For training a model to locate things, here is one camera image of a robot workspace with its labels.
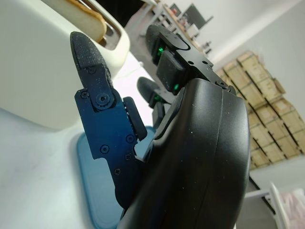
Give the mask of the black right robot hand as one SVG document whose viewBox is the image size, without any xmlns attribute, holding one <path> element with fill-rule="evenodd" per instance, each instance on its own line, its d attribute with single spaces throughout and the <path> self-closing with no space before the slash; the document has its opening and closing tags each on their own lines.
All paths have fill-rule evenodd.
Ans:
<svg viewBox="0 0 305 229">
<path fill-rule="evenodd" d="M 179 35 L 150 25 L 146 46 L 163 84 L 141 77 L 152 108 L 143 121 L 121 98 L 96 46 L 70 35 L 83 88 L 75 94 L 84 134 L 77 155 L 97 229 L 231 229 L 249 180 L 244 101 L 212 63 Z"/>
</svg>

